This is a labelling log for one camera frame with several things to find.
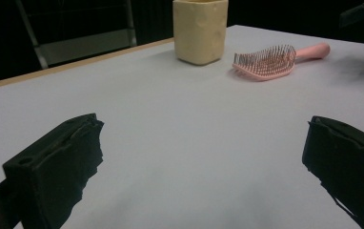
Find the pink handle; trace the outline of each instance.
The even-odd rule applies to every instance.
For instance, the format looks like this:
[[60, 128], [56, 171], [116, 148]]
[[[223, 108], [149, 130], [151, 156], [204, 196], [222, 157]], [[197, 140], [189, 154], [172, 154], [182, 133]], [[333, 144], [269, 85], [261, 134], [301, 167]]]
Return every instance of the pink handle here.
[[322, 59], [327, 56], [331, 51], [330, 45], [327, 43], [319, 43], [313, 46], [309, 46], [295, 51], [297, 58], [311, 58]]

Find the dark background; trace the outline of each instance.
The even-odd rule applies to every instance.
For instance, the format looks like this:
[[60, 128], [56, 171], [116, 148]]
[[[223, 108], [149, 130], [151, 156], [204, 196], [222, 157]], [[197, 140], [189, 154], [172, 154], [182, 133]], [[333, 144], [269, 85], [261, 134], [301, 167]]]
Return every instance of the dark background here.
[[[39, 43], [127, 27], [123, 0], [22, 0]], [[364, 1], [230, 0], [228, 26], [244, 25], [364, 43], [364, 20], [338, 27], [339, 14]], [[137, 45], [172, 37], [172, 0], [131, 0]], [[0, 0], [0, 79], [40, 70], [14, 0]]]

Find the table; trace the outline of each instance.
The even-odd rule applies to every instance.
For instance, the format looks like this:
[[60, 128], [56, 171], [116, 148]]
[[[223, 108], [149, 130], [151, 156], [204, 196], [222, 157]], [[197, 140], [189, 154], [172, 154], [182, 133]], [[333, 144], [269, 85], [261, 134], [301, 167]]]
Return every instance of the table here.
[[[232, 71], [235, 52], [317, 42], [331, 54], [288, 76]], [[301, 156], [313, 115], [364, 131], [364, 44], [233, 26], [204, 67], [177, 60], [172, 41], [74, 65], [0, 86], [0, 181], [61, 122], [105, 122], [104, 162], [63, 228], [359, 228]]]

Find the cup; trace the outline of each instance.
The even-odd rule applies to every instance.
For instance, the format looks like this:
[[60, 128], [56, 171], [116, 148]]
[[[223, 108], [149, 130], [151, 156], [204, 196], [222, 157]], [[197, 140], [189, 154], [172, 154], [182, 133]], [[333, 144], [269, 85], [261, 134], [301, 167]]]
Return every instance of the cup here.
[[174, 0], [173, 37], [176, 56], [194, 65], [221, 58], [226, 37], [228, 0]]

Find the hairbrush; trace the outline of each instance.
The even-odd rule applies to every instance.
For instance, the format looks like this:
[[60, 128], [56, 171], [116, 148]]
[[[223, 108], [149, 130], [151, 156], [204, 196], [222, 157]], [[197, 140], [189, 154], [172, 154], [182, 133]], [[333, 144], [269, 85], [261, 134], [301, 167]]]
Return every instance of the hairbrush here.
[[300, 50], [291, 45], [272, 46], [253, 53], [236, 53], [233, 68], [250, 78], [265, 81], [288, 75], [296, 58], [322, 59], [330, 53], [327, 43], [319, 43]]

